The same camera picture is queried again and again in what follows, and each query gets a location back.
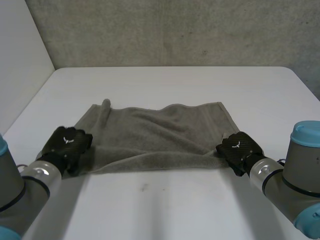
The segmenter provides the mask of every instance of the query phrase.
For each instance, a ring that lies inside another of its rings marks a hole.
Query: stain
[[[144,192],[144,191],[148,190],[148,186],[149,186],[149,184],[147,184],[147,183],[143,184],[142,187],[140,188],[140,191]]]

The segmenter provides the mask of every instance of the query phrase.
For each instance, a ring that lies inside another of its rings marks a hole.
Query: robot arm
[[[244,132],[216,147],[237,176],[250,181],[310,239],[320,238],[320,122],[298,122],[291,134],[284,167],[264,156]]]
[[[19,240],[50,196],[65,171],[75,173],[80,155],[90,148],[92,135],[59,127],[42,149],[42,156],[20,174],[7,143],[0,139],[0,240]]]

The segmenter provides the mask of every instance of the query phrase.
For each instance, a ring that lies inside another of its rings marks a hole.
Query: white logo
[[[238,145],[232,146],[233,148],[240,148],[240,142],[238,143]]]
[[[63,140],[65,141],[65,144],[69,144],[69,143],[72,143],[74,142],[75,140],[67,140],[65,137],[63,137]]]

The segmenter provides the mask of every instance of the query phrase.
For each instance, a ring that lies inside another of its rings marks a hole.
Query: black ring
[[[289,188],[291,188],[292,190],[307,195],[307,196],[311,196],[311,197],[315,197],[315,198],[320,198],[320,193],[318,192],[313,192],[313,191],[307,191],[307,190],[303,190],[295,185],[292,185],[290,182],[288,182],[283,176],[282,176],[282,181],[284,182],[285,185],[287,185]]]
[[[39,179],[37,179],[37,178],[35,178],[33,176],[23,176],[22,178],[23,179],[27,179],[27,180],[32,180],[32,181],[35,181],[36,183],[40,184],[41,187],[44,188],[46,194],[48,195],[48,198],[50,198],[50,190],[47,187],[47,185],[45,185],[42,181],[40,181]]]
[[[265,194],[265,188],[266,188],[266,185],[267,185],[267,182],[269,181],[269,179],[270,179],[272,176],[274,176],[275,174],[278,174],[278,173],[283,172],[283,171],[284,171],[283,168],[274,170],[272,173],[270,173],[270,174],[264,179],[263,184],[262,184],[262,192],[263,192],[263,195],[266,196],[266,194]]]
[[[0,213],[3,212],[4,210],[7,210],[8,208],[12,207],[15,205],[24,195],[26,192],[26,183],[23,185],[22,191],[16,196],[11,202],[7,203],[6,205],[0,207]]]

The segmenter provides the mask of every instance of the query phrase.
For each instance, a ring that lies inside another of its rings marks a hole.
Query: gray wall
[[[320,98],[320,0],[26,3],[56,69],[283,66]]]

